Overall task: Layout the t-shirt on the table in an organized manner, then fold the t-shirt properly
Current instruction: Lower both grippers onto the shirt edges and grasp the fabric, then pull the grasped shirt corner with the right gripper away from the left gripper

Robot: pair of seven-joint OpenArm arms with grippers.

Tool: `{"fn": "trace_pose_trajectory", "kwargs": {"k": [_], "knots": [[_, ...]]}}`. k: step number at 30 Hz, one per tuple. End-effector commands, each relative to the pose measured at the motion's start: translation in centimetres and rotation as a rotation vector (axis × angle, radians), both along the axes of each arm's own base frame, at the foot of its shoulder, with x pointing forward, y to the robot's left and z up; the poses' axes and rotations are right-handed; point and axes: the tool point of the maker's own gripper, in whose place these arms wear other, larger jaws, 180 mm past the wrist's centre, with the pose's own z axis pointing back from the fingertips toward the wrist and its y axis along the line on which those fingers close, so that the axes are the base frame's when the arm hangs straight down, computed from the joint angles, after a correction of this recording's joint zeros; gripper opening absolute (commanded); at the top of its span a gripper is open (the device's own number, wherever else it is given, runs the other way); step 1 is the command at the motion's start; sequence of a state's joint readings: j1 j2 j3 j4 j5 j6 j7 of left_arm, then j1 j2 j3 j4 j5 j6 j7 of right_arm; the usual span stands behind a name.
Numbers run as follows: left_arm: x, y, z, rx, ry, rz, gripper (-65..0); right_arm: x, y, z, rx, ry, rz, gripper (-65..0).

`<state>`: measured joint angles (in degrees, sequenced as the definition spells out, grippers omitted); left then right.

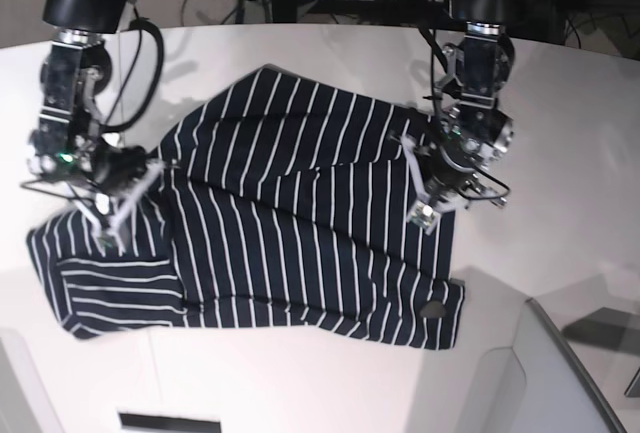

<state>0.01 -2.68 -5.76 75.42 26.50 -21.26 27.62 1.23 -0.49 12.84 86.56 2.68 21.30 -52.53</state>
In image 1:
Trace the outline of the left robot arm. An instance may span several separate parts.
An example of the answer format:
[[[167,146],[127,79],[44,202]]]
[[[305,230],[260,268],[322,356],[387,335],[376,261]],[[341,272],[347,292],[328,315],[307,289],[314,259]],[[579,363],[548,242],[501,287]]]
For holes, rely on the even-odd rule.
[[[426,234],[450,212],[477,202],[507,202],[510,188],[488,169],[514,137],[499,92],[515,62],[507,29],[523,20],[525,8],[526,0],[448,0],[450,17],[465,25],[463,39],[439,45],[434,28],[419,29],[444,75],[431,86],[425,143],[408,134],[398,141],[416,193],[406,219]]]

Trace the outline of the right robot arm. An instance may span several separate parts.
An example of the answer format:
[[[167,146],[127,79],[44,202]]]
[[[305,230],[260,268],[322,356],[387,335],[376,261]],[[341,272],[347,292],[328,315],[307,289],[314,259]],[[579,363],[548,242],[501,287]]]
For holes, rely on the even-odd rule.
[[[160,29],[140,17],[136,1],[46,0],[43,20],[55,34],[41,67],[38,124],[28,141],[27,165],[34,178],[21,185],[34,192],[45,184],[64,185],[64,200],[88,220],[93,238],[118,250],[126,247],[127,219],[164,169],[144,148],[119,142],[148,110],[165,59]],[[96,97],[113,73],[105,38],[118,33],[124,19],[130,30],[154,40],[156,63],[136,112],[115,124],[115,112],[101,112]]]

